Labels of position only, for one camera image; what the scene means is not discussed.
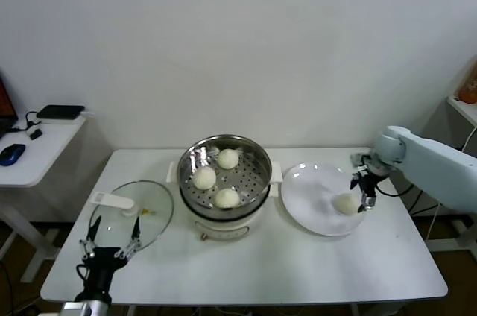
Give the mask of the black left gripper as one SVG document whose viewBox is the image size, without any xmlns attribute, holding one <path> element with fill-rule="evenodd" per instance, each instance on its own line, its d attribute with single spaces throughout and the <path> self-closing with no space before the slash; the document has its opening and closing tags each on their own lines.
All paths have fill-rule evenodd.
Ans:
<svg viewBox="0 0 477 316">
<path fill-rule="evenodd" d="M 101 216 L 89 226 L 85 239 L 79 241 L 83 262 L 76 266 L 77 275 L 83 281 L 83 290 L 76 298 L 110 298 L 110 286 L 116 271 L 127 264 L 141 248 L 139 217 L 133 225 L 128 244 L 123 247 L 97 247 L 95 237 Z"/>
</svg>

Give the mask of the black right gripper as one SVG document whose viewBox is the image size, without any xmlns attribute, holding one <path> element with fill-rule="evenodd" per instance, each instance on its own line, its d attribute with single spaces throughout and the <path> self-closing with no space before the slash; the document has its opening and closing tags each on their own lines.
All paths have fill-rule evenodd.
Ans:
<svg viewBox="0 0 477 316">
<path fill-rule="evenodd" d="M 363 193 L 358 212 L 366 212 L 375 206 L 376 187 L 383 180 L 383 175 L 372 172 L 367 166 L 361 166 L 358 172 L 353 173 L 350 189 L 354 189 L 359 184 Z"/>
</svg>

